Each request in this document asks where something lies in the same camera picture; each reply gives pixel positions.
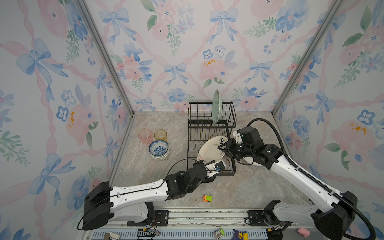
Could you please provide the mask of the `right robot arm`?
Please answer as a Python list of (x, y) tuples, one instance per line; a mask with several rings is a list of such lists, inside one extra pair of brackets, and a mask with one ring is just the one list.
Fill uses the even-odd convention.
[(286, 157), (278, 146), (264, 144), (257, 129), (238, 130), (235, 138), (222, 143), (218, 149), (236, 160), (251, 158), (283, 177), (314, 203), (314, 210), (310, 210), (305, 206), (289, 207), (283, 202), (271, 202), (267, 208), (280, 222), (315, 227), (328, 239), (341, 240), (355, 220), (353, 208), (357, 206), (358, 198), (353, 193), (332, 188)]

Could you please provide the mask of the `cream plate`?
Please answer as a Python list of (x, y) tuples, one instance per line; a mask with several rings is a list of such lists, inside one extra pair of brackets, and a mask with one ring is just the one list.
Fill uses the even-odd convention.
[(223, 157), (224, 154), (218, 149), (218, 146), (228, 141), (225, 136), (216, 136), (209, 139), (199, 150), (197, 160), (204, 161), (208, 163), (210, 161), (218, 162)]

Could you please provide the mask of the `green plate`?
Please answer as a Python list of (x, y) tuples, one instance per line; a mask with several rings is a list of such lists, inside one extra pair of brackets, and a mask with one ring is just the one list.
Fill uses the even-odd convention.
[(219, 92), (216, 90), (212, 102), (212, 121), (213, 125), (218, 124), (223, 112), (223, 99)]

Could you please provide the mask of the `blue floral bowl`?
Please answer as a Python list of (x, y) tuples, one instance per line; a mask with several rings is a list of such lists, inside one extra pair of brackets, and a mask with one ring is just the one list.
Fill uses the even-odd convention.
[(149, 152), (153, 157), (162, 157), (168, 152), (168, 150), (169, 145), (164, 140), (156, 140), (149, 145)]

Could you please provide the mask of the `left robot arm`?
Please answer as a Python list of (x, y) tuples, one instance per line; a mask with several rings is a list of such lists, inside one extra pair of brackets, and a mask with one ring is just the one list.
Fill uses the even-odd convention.
[(128, 221), (145, 226), (155, 220), (154, 202), (176, 200), (193, 193), (200, 185), (211, 183), (225, 169), (223, 161), (197, 161), (187, 171), (170, 174), (158, 181), (131, 187), (98, 184), (85, 197), (84, 215), (78, 230), (90, 231), (109, 221)]

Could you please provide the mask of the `yellow transparent cup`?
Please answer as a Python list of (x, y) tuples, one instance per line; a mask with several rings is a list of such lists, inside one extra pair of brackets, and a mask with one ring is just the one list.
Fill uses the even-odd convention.
[(163, 141), (166, 141), (166, 142), (168, 141), (167, 140), (168, 133), (164, 129), (156, 130), (155, 133), (154, 133), (154, 137), (155, 137), (156, 140), (163, 140)]

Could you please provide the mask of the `pink transparent cup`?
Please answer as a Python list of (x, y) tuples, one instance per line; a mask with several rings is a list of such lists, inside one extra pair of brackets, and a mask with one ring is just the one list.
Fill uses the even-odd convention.
[(153, 142), (152, 131), (149, 129), (141, 130), (138, 133), (138, 137), (144, 145), (150, 145)]

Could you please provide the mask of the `cream ceramic bowl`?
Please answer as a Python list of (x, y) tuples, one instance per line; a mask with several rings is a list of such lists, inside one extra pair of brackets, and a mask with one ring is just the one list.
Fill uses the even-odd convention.
[(152, 158), (156, 161), (163, 161), (163, 160), (166, 160), (168, 157), (168, 155), (163, 155), (163, 156), (159, 156), (159, 157), (155, 157), (155, 156), (152, 156)]

